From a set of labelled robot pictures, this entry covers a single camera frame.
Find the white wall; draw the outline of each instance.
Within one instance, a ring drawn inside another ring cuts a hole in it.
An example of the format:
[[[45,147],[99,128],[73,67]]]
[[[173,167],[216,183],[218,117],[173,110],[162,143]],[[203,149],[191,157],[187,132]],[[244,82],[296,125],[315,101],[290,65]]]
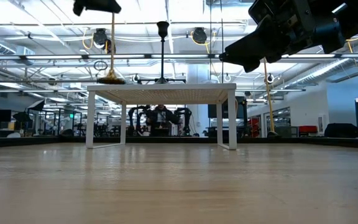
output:
[[[328,120],[328,99],[325,82],[317,86],[309,86],[303,92],[289,92],[282,101],[273,103],[273,110],[290,107],[292,126],[318,126],[318,118],[325,115],[325,126]],[[248,117],[262,115],[262,122],[265,123],[264,114],[269,112],[269,106],[258,106],[248,109]]]
[[[358,77],[327,84],[330,123],[356,123],[355,100],[358,98]]]

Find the support column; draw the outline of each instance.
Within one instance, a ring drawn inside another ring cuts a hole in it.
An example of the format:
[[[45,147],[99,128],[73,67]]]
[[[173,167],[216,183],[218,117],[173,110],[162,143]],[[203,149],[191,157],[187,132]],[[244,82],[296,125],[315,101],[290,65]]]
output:
[[[126,131],[127,131],[127,103],[121,105],[121,144],[126,143]]]
[[[86,120],[86,148],[93,148],[93,123],[94,123],[94,105],[95,91],[89,91],[88,97],[88,118]]]
[[[218,128],[216,130],[218,137],[218,145],[223,145],[223,116],[222,116],[222,103],[216,105],[216,121],[218,122]]]
[[[205,80],[209,80],[209,65],[191,64],[188,66],[187,84],[197,84]],[[187,105],[187,107],[193,113],[190,118],[190,133],[194,134],[196,132],[200,137],[204,138],[202,133],[206,130],[205,128],[209,127],[208,105]]]
[[[236,95],[235,90],[227,91],[227,103],[229,108],[229,149],[237,149],[237,124],[236,124]]]

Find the person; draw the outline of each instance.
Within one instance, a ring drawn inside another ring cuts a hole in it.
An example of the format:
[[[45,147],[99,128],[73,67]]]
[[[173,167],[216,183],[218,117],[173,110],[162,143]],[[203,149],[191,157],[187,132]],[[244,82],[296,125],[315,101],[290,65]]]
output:
[[[169,136],[170,121],[177,123],[178,118],[165,105],[157,105],[146,120],[146,125],[150,126],[150,135]]]

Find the ceiling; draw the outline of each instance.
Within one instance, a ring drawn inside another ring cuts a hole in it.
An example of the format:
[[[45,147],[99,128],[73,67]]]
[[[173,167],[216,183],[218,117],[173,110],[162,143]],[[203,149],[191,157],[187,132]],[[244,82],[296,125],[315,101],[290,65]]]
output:
[[[214,1],[210,7],[205,0],[118,0],[122,11],[115,16],[115,38],[117,54],[160,54],[161,43],[156,23],[168,21],[170,33],[165,42],[167,54],[220,54],[223,48],[243,36],[253,32],[257,25],[248,15],[251,1],[223,0]],[[0,43],[8,46],[24,46],[36,55],[78,55],[104,54],[103,49],[91,46],[92,33],[97,28],[107,29],[111,35],[112,15],[107,12],[84,11],[80,17],[74,15],[73,0],[0,0]],[[195,27],[202,27],[209,43],[196,45],[191,36]],[[320,46],[302,51],[304,54],[322,54]],[[115,60],[119,75],[131,80],[135,74],[144,78],[160,76],[160,60],[130,59]],[[207,63],[209,60],[195,62],[192,60],[166,60],[165,76],[193,75],[188,73],[188,65]],[[56,61],[44,62],[54,64]],[[91,79],[96,75],[105,75],[93,68],[94,61],[82,62],[61,60],[57,63],[66,67],[27,68],[27,74],[37,80],[56,78],[63,80]],[[212,61],[211,71],[215,79],[222,79],[223,74],[230,76],[228,82],[237,83],[244,88],[258,88],[264,84],[264,67],[261,65],[252,73],[245,73],[241,66]],[[277,62],[267,64],[267,71],[273,75],[284,76],[297,63]],[[306,69],[315,63],[305,63]],[[25,75],[25,65],[12,61],[0,62],[0,68],[18,76]],[[66,88],[66,85],[42,88]]]

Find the mesh tabletop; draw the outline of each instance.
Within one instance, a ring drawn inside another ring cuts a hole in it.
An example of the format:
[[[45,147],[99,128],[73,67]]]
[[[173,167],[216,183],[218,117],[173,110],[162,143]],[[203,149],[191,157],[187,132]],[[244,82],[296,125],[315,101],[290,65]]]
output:
[[[144,104],[216,104],[227,99],[227,84],[93,85],[88,91],[116,103]]]

